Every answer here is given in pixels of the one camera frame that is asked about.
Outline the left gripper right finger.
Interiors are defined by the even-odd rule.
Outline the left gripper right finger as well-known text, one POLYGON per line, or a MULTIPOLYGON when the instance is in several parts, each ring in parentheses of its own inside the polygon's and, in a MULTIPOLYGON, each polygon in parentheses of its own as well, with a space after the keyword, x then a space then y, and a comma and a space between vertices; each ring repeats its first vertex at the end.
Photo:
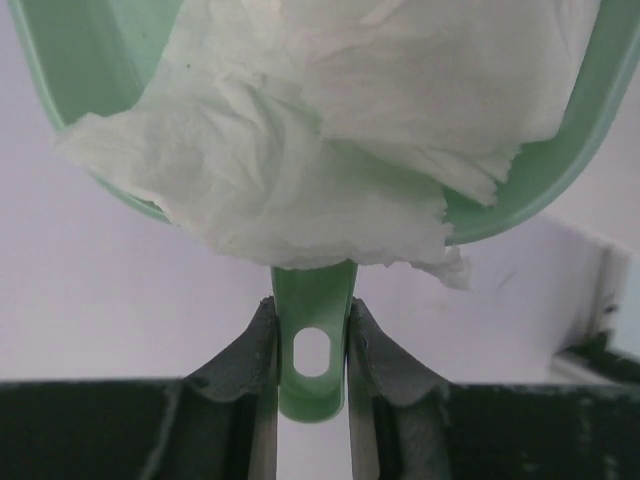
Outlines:
POLYGON ((348 320, 357 479, 635 479, 639 365, 599 335, 572 349, 592 384, 456 384, 392 340, 361 300, 348 320))

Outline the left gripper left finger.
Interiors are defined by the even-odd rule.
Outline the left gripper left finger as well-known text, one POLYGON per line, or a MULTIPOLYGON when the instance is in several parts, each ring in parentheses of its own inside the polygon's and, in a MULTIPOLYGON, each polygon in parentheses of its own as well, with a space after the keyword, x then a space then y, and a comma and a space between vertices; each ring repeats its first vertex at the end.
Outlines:
POLYGON ((246 330, 187 377, 6 382, 5 479, 272 479, 278 323, 246 330))

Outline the paper scrap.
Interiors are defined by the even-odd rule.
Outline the paper scrap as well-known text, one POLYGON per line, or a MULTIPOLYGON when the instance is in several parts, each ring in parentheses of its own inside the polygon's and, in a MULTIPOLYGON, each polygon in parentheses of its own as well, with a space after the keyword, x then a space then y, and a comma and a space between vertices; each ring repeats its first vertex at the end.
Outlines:
POLYGON ((59 152, 217 254, 284 269, 404 262, 466 288, 440 186, 324 138, 275 50, 277 9, 184 2, 136 104, 84 115, 59 152))

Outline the paper scrap mid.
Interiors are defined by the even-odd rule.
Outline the paper scrap mid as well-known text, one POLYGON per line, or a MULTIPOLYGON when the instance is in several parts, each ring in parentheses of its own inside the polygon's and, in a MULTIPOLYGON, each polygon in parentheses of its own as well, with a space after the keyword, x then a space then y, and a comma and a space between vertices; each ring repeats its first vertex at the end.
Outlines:
POLYGON ((562 123, 596 1, 286 1, 324 134, 489 206, 562 123))

